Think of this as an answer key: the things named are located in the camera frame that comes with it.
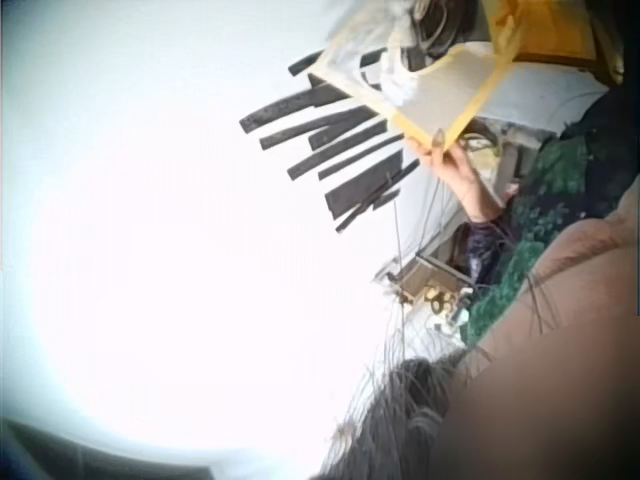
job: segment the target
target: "fingernail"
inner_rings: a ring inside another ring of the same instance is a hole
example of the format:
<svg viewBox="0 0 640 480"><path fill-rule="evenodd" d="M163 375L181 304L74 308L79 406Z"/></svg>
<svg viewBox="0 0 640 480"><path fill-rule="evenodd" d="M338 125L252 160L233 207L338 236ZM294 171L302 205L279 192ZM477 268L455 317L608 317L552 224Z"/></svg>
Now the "fingernail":
<svg viewBox="0 0 640 480"><path fill-rule="evenodd" d="M444 131L439 128L436 134L433 136L433 140L431 141L431 146L433 148L440 148L444 145Z"/></svg>

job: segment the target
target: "black strip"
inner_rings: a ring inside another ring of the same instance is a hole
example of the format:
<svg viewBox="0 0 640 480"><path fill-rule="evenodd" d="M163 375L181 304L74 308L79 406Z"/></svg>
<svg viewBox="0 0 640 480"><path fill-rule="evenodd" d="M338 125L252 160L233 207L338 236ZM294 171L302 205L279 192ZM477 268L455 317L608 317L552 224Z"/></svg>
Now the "black strip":
<svg viewBox="0 0 640 480"><path fill-rule="evenodd" d="M320 85L318 88L298 92L262 107L260 110L256 110L240 120L240 126L245 133L250 133L257 128L305 108L320 107L346 98L349 98L346 93L327 83Z"/></svg>
<svg viewBox="0 0 640 480"><path fill-rule="evenodd" d="M334 163L330 167L325 168L324 170L321 170L320 172L318 172L318 179L324 180L325 178L333 175L334 173L337 173L340 170L347 168L349 165L356 163L358 160L362 160L366 156L371 155L373 152L376 152L381 148L386 147L387 145L391 145L392 143L402 140L403 138L404 138L403 134L396 135L395 137L387 138L386 140L376 145L373 145L372 147L369 147L361 151L360 153L356 153L353 157L349 157L346 160L342 160L341 162Z"/></svg>
<svg viewBox="0 0 640 480"><path fill-rule="evenodd" d="M365 53L360 60L360 68L368 67L369 65L378 63L380 61L382 52L384 52L385 50L386 48L379 48L378 50L374 50L373 52ZM289 73L295 77L299 73L304 72L307 68L318 61L323 51L324 50L320 50L319 52L311 53L306 57L298 60L297 62L289 65Z"/></svg>
<svg viewBox="0 0 640 480"><path fill-rule="evenodd" d="M263 150L268 150L269 148L280 145L281 143L291 140L292 138L296 138L300 135L304 135L305 133L313 132L314 130L318 130L319 128L327 127L329 125L333 125L346 120L351 117L353 112L358 110L359 108L360 107L356 107L345 110L344 112L332 113L331 115L325 115L324 117L316 118L309 122L301 123L300 125L295 125L285 130L281 130L267 137L261 138L260 145L262 146Z"/></svg>
<svg viewBox="0 0 640 480"><path fill-rule="evenodd" d="M309 73L307 75L307 78L309 78L309 83L311 84L311 88L319 87L324 83L324 80L322 78L314 75L313 73Z"/></svg>
<svg viewBox="0 0 640 480"><path fill-rule="evenodd" d="M340 218L363 200L367 199L381 185L386 185L402 168L402 150L389 155L384 160L366 169L361 174L327 193L324 198L333 215Z"/></svg>
<svg viewBox="0 0 640 480"><path fill-rule="evenodd" d="M416 159L407 165L398 175L391 179L391 182L386 183L380 188L378 188L375 192L373 192L369 197L365 199L358 207L356 207L353 212L349 214L347 218L345 218L340 225L336 227L336 232L342 233L346 230L346 228L353 223L353 221L362 215L367 209L375 202L378 198L384 195L389 189L398 185L402 180L404 180L410 173L412 173L418 166L420 165L420 160Z"/></svg>
<svg viewBox="0 0 640 480"><path fill-rule="evenodd" d="M341 137L347 132L350 132L359 125L362 125L367 120L371 120L377 115L376 112L369 107L361 106L354 109L353 114L339 123L331 125L327 128L320 130L309 136L309 145L314 152L325 145L329 145L335 139Z"/></svg>
<svg viewBox="0 0 640 480"><path fill-rule="evenodd" d="M313 153L301 162L298 162L293 167L289 168L289 170L287 170L287 173L289 174L289 177L291 177L291 180L295 180L305 173L310 172L314 168L319 167L324 162L331 160L333 157L346 152L350 148L361 145L367 140L370 140L377 135L381 135L386 131L387 121L382 120L381 122L378 122L375 125L371 125L370 127L365 128L360 132L354 133L347 138L338 140L336 143L328 145L327 148L323 148L322 150Z"/></svg>
<svg viewBox="0 0 640 480"><path fill-rule="evenodd" d="M384 207L387 203L392 202L400 195L400 189L394 190L393 192L385 193L378 200L373 202L373 211L375 212L379 208Z"/></svg>
<svg viewBox="0 0 640 480"><path fill-rule="evenodd" d="M295 77L299 73L304 72L307 68L316 63L323 51L324 50L320 50L319 52L311 53L298 60L296 63L289 65L289 73Z"/></svg>
<svg viewBox="0 0 640 480"><path fill-rule="evenodd" d="M494 146L498 145L498 136L493 133L493 131L487 126L487 124L478 117L473 117L464 130L462 130L462 135L467 133L477 133L478 135L482 135L484 138L489 140Z"/></svg>
<svg viewBox="0 0 640 480"><path fill-rule="evenodd" d="M462 24L464 11L468 8L468 4L472 2L447 2L446 6L444 2L438 3L441 7L446 8L447 19L445 21L444 27L442 28L442 31L440 32L440 35L434 40L434 42L429 47L429 50L427 51L427 54L435 59L441 58L446 55L449 51L449 48L451 48L451 46L455 43L456 39L458 38L458 32L460 31L460 25ZM442 17L440 15L438 15L437 17L435 15L425 16L423 22L435 20L435 22L439 24L439 22L442 20Z"/></svg>
<svg viewBox="0 0 640 480"><path fill-rule="evenodd" d="M418 72L427 66L426 56L422 49L416 45L402 49L402 58L410 72Z"/></svg>

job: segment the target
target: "sleeve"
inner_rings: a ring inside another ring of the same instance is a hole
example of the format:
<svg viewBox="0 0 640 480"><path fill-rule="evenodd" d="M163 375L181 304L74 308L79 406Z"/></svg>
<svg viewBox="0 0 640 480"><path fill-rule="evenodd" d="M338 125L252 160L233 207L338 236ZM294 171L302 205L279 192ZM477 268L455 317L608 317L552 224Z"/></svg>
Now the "sleeve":
<svg viewBox="0 0 640 480"><path fill-rule="evenodd" d="M498 218L491 222L470 222L467 241L469 276L476 285L490 286L499 282L497 266L510 243L508 212L511 202Z"/></svg>

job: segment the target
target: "finger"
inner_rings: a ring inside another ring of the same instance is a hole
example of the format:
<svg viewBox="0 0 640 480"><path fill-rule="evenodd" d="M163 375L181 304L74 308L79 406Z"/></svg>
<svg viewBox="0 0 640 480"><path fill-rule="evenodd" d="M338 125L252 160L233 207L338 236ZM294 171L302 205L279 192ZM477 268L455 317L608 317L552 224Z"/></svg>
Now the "finger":
<svg viewBox="0 0 640 480"><path fill-rule="evenodd" d="M453 142L448 150L449 155L458 166L469 165L469 156L458 142Z"/></svg>
<svg viewBox="0 0 640 480"><path fill-rule="evenodd" d="M444 159L444 132L442 129L438 129L431 141L431 157L434 165L441 165Z"/></svg>
<svg viewBox="0 0 640 480"><path fill-rule="evenodd" d="M413 137L409 137L407 139L407 144L409 145L409 148L413 150L413 152L416 153L419 157L428 157L431 153L428 148L425 148L422 143L420 143Z"/></svg>

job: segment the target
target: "dark object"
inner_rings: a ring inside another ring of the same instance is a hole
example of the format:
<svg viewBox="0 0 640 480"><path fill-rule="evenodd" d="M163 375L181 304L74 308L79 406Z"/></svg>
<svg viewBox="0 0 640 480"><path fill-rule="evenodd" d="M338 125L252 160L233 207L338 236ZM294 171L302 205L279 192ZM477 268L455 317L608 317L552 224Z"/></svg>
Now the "dark object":
<svg viewBox="0 0 640 480"><path fill-rule="evenodd" d="M360 67L368 67L369 65L373 65L374 63L379 62L380 55L382 55L382 52L384 52L385 50L386 48L380 48L378 50L374 50L373 52L365 53L360 60ZM306 57L298 60L296 63L290 65L289 73L295 77L299 73L304 72L307 68L316 63L318 58L320 58L320 55L322 55L323 51L324 50L320 50L319 52L311 53Z"/></svg>
<svg viewBox="0 0 640 480"><path fill-rule="evenodd" d="M305 133L313 132L314 130L318 130L319 128L328 127L329 125L334 125L336 123L347 120L351 118L351 115L354 113L354 111L359 110L360 108L362 107L352 108L350 110L345 110L344 112L333 113L331 115L326 115L324 117L316 118L309 122L301 123L300 125L281 130L267 137L261 138L260 145L262 146L263 150L268 150L271 147L280 145L283 142L296 138L300 135L304 135Z"/></svg>
<svg viewBox="0 0 640 480"><path fill-rule="evenodd" d="M462 223L451 236L451 255L445 262L454 270L469 275L469 261L467 259L467 245L469 243L469 235L471 234L471 226L468 222Z"/></svg>
<svg viewBox="0 0 640 480"><path fill-rule="evenodd" d="M331 160L333 157L336 157L341 153L346 152L350 148L360 145L377 135L383 134L386 131L387 121L383 120L381 122L378 122L375 125L365 128L364 130L355 133L347 138L339 140L336 143L329 145L327 148L324 148L319 152L308 156L301 162L289 168L289 170L287 170L287 173L289 174L289 177L291 177L291 180L295 180L305 173L310 172L314 168L319 167L324 162Z"/></svg>
<svg viewBox="0 0 640 480"><path fill-rule="evenodd" d="M438 423L423 425L425 412L434 418L447 415L449 385L465 354L465 350L457 350L437 361L412 358L390 369L376 382L350 445L331 455L327 467L311 480L451 480L453 477L430 474ZM456 457L458 463L461 458L465 457Z"/></svg>
<svg viewBox="0 0 640 480"><path fill-rule="evenodd" d="M466 135L468 133L477 133L478 135L482 135L484 138L489 140L493 146L498 146L498 135L496 135L489 126L482 121L482 119L478 117L474 117L471 121L464 127L462 130L462 135Z"/></svg>
<svg viewBox="0 0 640 480"><path fill-rule="evenodd" d="M313 73L308 74L307 78L309 79L309 83L311 84L311 88L319 87L320 85L322 85L324 83L323 79L321 79L320 77L317 77Z"/></svg>
<svg viewBox="0 0 640 480"><path fill-rule="evenodd" d="M456 43L490 42L489 25L480 0L464 1Z"/></svg>
<svg viewBox="0 0 640 480"><path fill-rule="evenodd" d="M444 294L442 292L438 293L434 298L429 302L431 305L431 311L434 315L440 315L444 310Z"/></svg>
<svg viewBox="0 0 640 480"><path fill-rule="evenodd" d="M349 157L346 160L342 160L341 162L335 163L333 165L331 165L329 168L325 168L324 170L320 171L318 173L318 179L320 180L324 180L325 178L329 177L330 175L333 175L334 173L339 172L340 170L348 167L349 165L352 165L354 163L356 163L358 160L362 160L363 158L367 157L368 155L371 155L373 152L376 152L378 150L380 150L381 148L386 147L387 145L391 145L392 143L395 143L397 141L400 141L404 138L404 135L400 134L400 135L396 135L394 137L390 137L387 138L386 140L383 140L382 142L373 145L372 147L369 147L363 151L361 151L360 153L356 153L353 157Z"/></svg>
<svg viewBox="0 0 640 480"><path fill-rule="evenodd" d="M375 212L379 208L384 207L387 203L393 202L400 195L400 189L394 190L393 192L385 193L378 200L373 202L373 211Z"/></svg>
<svg viewBox="0 0 640 480"><path fill-rule="evenodd" d="M384 195L389 189L398 185L404 180L410 173L412 173L420 165L420 160L416 159L407 165L400 173L391 179L387 184L381 185L375 192L367 197L353 212L345 218L340 225L336 227L336 232L342 233L346 228L353 223L353 221L362 215L367 209L382 195Z"/></svg>
<svg viewBox="0 0 640 480"><path fill-rule="evenodd" d="M327 193L324 197L333 219L357 206L381 185L388 184L389 179L397 175L401 167L402 150L399 150Z"/></svg>
<svg viewBox="0 0 640 480"><path fill-rule="evenodd" d="M316 63L323 51L324 50L320 50L319 52L310 53L306 57L298 60L296 63L289 65L289 73L295 77L299 73L304 72L307 68Z"/></svg>
<svg viewBox="0 0 640 480"><path fill-rule="evenodd" d="M402 59L410 72L418 72L427 66L424 52L419 46L402 49Z"/></svg>
<svg viewBox="0 0 640 480"><path fill-rule="evenodd" d="M3 449L15 450L16 454L22 452L16 459L24 462L25 470L35 470L35 464L54 480L213 480L209 467L134 460L88 448L14 422L3 422L2 427Z"/></svg>
<svg viewBox="0 0 640 480"><path fill-rule="evenodd" d="M318 88L296 93L266 107L262 107L260 110L240 120L240 126L245 133L250 133L257 128L263 127L292 113L304 110L305 108L322 107L346 98L349 98L349 95L343 91L329 84L320 85Z"/></svg>
<svg viewBox="0 0 640 480"><path fill-rule="evenodd" d="M325 145L330 144L335 139L341 137L345 133L353 130L359 125L362 125L367 120L371 120L378 115L367 106L356 107L351 110L351 115L338 123L334 123L327 128L314 133L309 137L309 145L311 150L316 151Z"/></svg>
<svg viewBox="0 0 640 480"><path fill-rule="evenodd" d="M461 0L441 0L431 2L427 14L419 22L419 31L423 38L431 38L436 34L443 16L446 15L444 26L433 43L428 45L425 54L434 59L447 54L451 45L458 37L465 9L469 2Z"/></svg>
<svg viewBox="0 0 640 480"><path fill-rule="evenodd" d="M510 211L512 204L513 200L509 201L505 211ZM508 240L512 238L506 218L503 214L491 222L469 224L467 271L476 285L492 286L499 281L498 264L509 253Z"/></svg>

